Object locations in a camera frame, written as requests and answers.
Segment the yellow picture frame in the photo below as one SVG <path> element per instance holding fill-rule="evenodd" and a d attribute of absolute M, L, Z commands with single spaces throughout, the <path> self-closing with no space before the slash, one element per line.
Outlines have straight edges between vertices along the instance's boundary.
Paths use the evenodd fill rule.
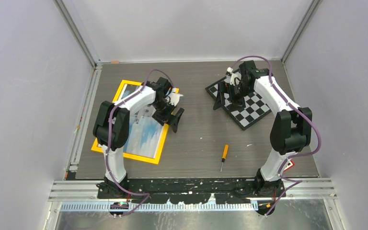
<path fill-rule="evenodd" d="M 122 80 L 112 102 L 123 99 L 140 88 L 140 82 Z M 148 105 L 131 115 L 129 121 L 129 137 L 123 148 L 125 159 L 159 164 L 164 143 L 169 130 L 168 125 L 161 126 L 152 115 L 153 106 Z M 103 152 L 97 139 L 94 140 L 91 151 Z"/>

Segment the orange handled screwdriver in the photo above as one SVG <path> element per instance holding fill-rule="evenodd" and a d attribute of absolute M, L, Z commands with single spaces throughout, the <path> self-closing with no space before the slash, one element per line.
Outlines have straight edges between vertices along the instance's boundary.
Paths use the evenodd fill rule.
<path fill-rule="evenodd" d="M 221 167 L 220 167 L 220 172 L 222 172 L 222 170 L 223 170 L 223 165 L 224 165 L 225 160 L 226 160 L 226 158 L 227 158 L 228 150 L 229 150 L 229 146 L 228 146 L 228 144 L 226 144 L 226 145 L 224 146 L 224 150 L 223 150 L 222 157 L 221 157 Z"/>

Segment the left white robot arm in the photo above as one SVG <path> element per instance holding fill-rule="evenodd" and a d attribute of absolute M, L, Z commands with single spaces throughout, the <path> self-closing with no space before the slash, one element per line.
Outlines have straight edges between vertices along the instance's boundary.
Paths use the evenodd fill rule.
<path fill-rule="evenodd" d="M 109 192 L 114 197 L 123 198 L 128 191 L 125 183 L 127 171 L 124 166 L 124 148 L 131 135 L 140 136 L 131 129 L 139 112 L 149 108 L 148 117 L 151 121 L 160 127 L 167 126 L 176 133 L 184 113 L 183 108 L 177 108 L 181 98 L 179 90 L 168 79 L 160 77 L 156 82 L 141 83 L 138 89 L 115 102 L 101 103 L 93 135 L 103 150 L 104 179 L 110 184 Z"/>

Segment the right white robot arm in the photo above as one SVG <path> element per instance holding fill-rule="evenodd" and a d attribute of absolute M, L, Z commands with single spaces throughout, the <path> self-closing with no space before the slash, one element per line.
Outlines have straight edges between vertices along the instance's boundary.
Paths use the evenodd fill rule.
<path fill-rule="evenodd" d="M 270 68 L 258 69 L 254 61 L 245 61 L 238 70 L 228 67 L 229 82 L 220 81 L 213 110 L 228 100 L 236 109 L 244 108 L 244 98 L 257 93 L 275 116 L 270 132 L 272 150 L 265 164 L 258 169 L 253 189 L 259 196 L 268 196 L 281 182 L 281 175 L 290 157 L 301 152 L 311 139 L 312 111 L 292 101 L 277 84 Z"/>

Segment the black white chessboard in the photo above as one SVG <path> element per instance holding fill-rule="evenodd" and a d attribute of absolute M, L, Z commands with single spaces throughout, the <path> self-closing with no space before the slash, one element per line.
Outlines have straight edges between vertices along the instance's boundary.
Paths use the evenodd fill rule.
<path fill-rule="evenodd" d="M 242 130 L 247 130 L 271 112 L 269 106 L 256 92 L 244 96 L 244 108 L 235 108 L 228 100 L 228 94 L 225 94 L 224 97 L 222 109 Z"/>

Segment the red white grid block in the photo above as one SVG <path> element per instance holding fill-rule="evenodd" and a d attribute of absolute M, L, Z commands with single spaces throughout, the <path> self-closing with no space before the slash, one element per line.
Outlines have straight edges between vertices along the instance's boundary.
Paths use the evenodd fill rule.
<path fill-rule="evenodd" d="M 290 160 L 290 161 L 287 163 L 286 167 L 284 168 L 283 172 L 286 172 L 287 170 L 291 169 L 291 168 L 292 168 L 292 167 L 294 167 L 294 166 L 295 166 L 295 163 L 294 163 L 292 160 Z"/>

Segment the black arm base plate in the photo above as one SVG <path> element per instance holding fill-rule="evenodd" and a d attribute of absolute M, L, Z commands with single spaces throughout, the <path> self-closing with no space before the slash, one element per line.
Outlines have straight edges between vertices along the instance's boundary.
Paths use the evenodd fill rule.
<path fill-rule="evenodd" d="M 128 179 L 121 183 L 122 191 L 109 180 L 97 185 L 99 199 L 125 199 L 134 204 L 204 204 L 215 199 L 217 204 L 244 204 L 251 198 L 273 201 L 285 189 L 282 181 L 269 182 L 263 187 L 253 178 L 170 178 Z"/>

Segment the aluminium left side rail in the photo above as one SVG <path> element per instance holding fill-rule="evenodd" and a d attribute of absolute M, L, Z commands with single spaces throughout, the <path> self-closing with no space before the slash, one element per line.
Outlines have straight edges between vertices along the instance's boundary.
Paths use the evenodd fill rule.
<path fill-rule="evenodd" d="M 88 84 L 88 88 L 85 94 L 84 102 L 82 105 L 81 113 L 78 119 L 77 127 L 74 131 L 74 139 L 72 148 L 70 150 L 69 161 L 65 168 L 65 173 L 75 172 L 78 169 L 78 165 L 81 158 L 83 144 L 85 141 L 88 124 L 92 112 L 92 105 L 95 99 L 95 94 L 98 88 L 100 75 L 102 72 L 103 64 L 100 63 L 95 67 L 92 72 L 91 79 Z"/>

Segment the aluminium rail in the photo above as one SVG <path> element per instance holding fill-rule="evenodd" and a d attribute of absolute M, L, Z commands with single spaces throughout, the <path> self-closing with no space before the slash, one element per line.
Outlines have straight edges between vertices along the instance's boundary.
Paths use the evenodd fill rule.
<path fill-rule="evenodd" d="M 336 199 L 334 186 L 329 178 L 304 178 L 301 183 L 282 181 L 275 188 L 252 186 L 248 178 L 170 178 L 129 179 L 128 192 L 111 188 L 102 180 L 55 181 L 49 194 L 50 201 L 85 201 L 97 199 L 128 199 L 138 203 L 150 195 L 150 202 L 161 204 L 206 203 L 208 200 L 231 199 L 273 200 L 283 199 Z"/>
<path fill-rule="evenodd" d="M 81 158 L 83 144 L 85 141 L 88 124 L 92 112 L 92 105 L 95 99 L 95 94 L 98 88 L 100 75 L 102 72 L 103 64 L 100 63 L 95 67 L 92 72 L 91 79 L 88 84 L 88 88 L 85 94 L 84 102 L 82 105 L 81 113 L 78 119 L 77 127 L 74 131 L 74 139 L 72 148 L 70 150 L 69 161 L 65 168 L 65 173 L 75 172 L 78 169 L 78 165 Z"/>

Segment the aluminium front rail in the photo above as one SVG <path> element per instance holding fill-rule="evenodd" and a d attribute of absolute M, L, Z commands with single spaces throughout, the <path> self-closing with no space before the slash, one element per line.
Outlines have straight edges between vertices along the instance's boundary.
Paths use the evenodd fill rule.
<path fill-rule="evenodd" d="M 301 183 L 282 181 L 275 188 L 252 186 L 248 178 L 170 178 L 129 179 L 128 192 L 111 188 L 102 180 L 55 181 L 49 194 L 50 201 L 85 201 L 97 199 L 128 199 L 138 203 L 150 195 L 150 202 L 161 204 L 206 203 L 208 200 L 231 199 L 273 200 L 283 199 L 336 199 L 334 186 L 329 178 L 304 178 Z"/>

